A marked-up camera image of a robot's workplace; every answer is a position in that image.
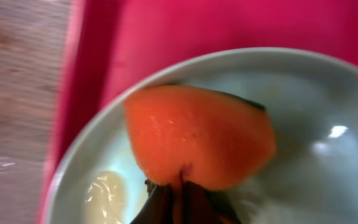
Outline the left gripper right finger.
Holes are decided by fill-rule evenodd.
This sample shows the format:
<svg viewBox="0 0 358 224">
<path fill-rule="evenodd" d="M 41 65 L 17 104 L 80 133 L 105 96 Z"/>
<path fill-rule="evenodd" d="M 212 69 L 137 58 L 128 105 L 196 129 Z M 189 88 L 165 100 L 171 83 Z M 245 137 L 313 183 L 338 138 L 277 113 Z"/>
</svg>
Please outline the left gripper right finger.
<svg viewBox="0 0 358 224">
<path fill-rule="evenodd" d="M 183 188 L 183 222 L 185 224 L 241 224 L 228 196 L 209 191 L 192 182 Z"/>
</svg>

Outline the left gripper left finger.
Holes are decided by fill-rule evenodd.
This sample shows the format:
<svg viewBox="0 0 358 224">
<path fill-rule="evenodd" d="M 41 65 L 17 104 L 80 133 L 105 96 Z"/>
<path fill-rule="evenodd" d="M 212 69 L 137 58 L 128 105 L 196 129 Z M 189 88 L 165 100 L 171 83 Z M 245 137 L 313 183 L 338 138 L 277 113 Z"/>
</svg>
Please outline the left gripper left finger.
<svg viewBox="0 0 358 224">
<path fill-rule="evenodd" d="M 172 224 L 173 193 L 170 185 L 145 181 L 148 199 L 131 224 Z"/>
</svg>

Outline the orange sponge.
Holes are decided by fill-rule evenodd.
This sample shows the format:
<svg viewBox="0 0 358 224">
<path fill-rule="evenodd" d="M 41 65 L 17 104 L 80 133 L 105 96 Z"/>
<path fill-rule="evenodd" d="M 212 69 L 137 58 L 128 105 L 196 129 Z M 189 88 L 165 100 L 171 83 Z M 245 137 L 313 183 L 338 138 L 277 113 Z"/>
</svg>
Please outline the orange sponge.
<svg viewBox="0 0 358 224">
<path fill-rule="evenodd" d="M 157 184 L 239 185 L 275 155 L 267 112 L 218 91 L 158 86 L 134 92 L 124 114 L 136 162 Z"/>
</svg>

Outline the white plate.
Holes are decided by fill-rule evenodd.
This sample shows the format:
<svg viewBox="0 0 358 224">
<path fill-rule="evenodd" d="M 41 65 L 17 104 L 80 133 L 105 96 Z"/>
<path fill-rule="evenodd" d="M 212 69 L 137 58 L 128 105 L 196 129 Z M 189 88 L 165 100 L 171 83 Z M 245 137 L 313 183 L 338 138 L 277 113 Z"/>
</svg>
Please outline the white plate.
<svg viewBox="0 0 358 224">
<path fill-rule="evenodd" d="M 267 108 L 278 153 L 229 191 L 243 223 L 358 223 L 358 67 L 323 54 L 260 47 L 216 52 L 165 68 L 132 89 L 164 84 L 223 91 Z M 125 201 L 124 223 L 147 199 L 116 97 L 76 137 L 48 190 L 42 223 L 88 223 L 103 172 Z"/>
</svg>

